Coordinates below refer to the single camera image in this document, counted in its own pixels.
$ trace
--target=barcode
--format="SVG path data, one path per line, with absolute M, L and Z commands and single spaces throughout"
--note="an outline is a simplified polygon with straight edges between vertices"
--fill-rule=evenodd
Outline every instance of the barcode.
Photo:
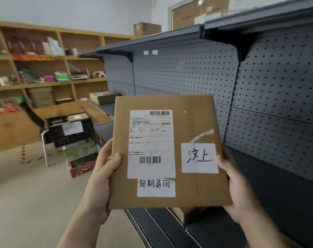
M 161 156 L 140 156 L 140 164 L 161 164 Z
M 169 111 L 162 110 L 162 111 L 150 111 L 150 116 L 169 116 Z

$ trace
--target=metal chair leg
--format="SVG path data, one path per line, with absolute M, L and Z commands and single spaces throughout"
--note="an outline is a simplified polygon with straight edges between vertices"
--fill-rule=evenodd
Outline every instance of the metal chair leg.
M 46 167 L 48 167 L 48 163 L 47 163 L 47 153 L 46 153 L 46 144 L 45 144 L 45 138 L 44 135 L 49 132 L 49 130 L 45 130 L 42 133 L 42 142 L 43 142 L 43 149 L 44 149 L 44 156 L 45 156 L 45 163 L 46 163 Z

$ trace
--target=person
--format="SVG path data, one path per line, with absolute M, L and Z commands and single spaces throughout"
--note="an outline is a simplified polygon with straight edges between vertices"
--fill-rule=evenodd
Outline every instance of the person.
M 108 157 L 112 143 L 111 139 L 101 149 L 82 200 L 56 248 L 96 247 L 100 226 L 105 223 L 110 213 L 107 209 L 108 178 L 121 162 L 121 155 L 118 153 L 112 159 Z M 250 185 L 225 147 L 223 147 L 223 157 L 218 155 L 216 160 L 218 166 L 225 170 L 229 177 L 233 205 L 224 208 L 241 226 L 250 247 L 288 248 L 282 234 L 255 198 Z

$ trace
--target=floor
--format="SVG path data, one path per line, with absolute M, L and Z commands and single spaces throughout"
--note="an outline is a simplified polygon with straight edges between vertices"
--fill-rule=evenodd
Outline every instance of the floor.
M 91 172 L 72 179 L 60 150 L 50 167 L 40 143 L 0 153 L 0 248 L 55 247 L 83 195 Z M 111 212 L 97 247 L 141 247 L 123 210 Z

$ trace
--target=white wall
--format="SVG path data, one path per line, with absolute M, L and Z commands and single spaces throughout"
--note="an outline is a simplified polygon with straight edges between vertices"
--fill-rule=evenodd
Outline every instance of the white wall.
M 152 0 L 152 23 L 161 25 L 162 32 L 168 30 L 168 8 L 184 0 Z M 262 7 L 286 0 L 230 0 L 229 10 L 242 11 Z
M 151 0 L 0 0 L 0 20 L 133 35 Z

